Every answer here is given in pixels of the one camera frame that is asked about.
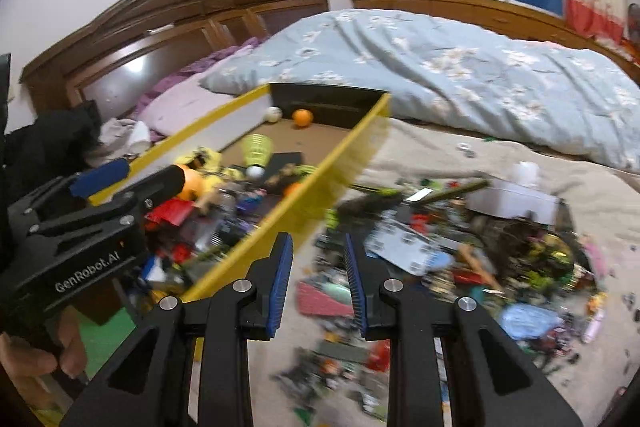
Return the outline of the person's left hand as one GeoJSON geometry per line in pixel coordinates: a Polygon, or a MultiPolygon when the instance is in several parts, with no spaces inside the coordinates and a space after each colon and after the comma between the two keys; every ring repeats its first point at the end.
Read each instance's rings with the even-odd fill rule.
{"type": "Polygon", "coordinates": [[[77,312],[72,307],[60,314],[58,340],[62,343],[63,351],[60,355],[52,355],[30,347],[20,337],[1,334],[1,364],[18,393],[33,409],[55,408],[52,393],[41,382],[43,375],[62,369],[68,377],[77,378],[87,367],[85,343],[80,335],[77,312]]]}

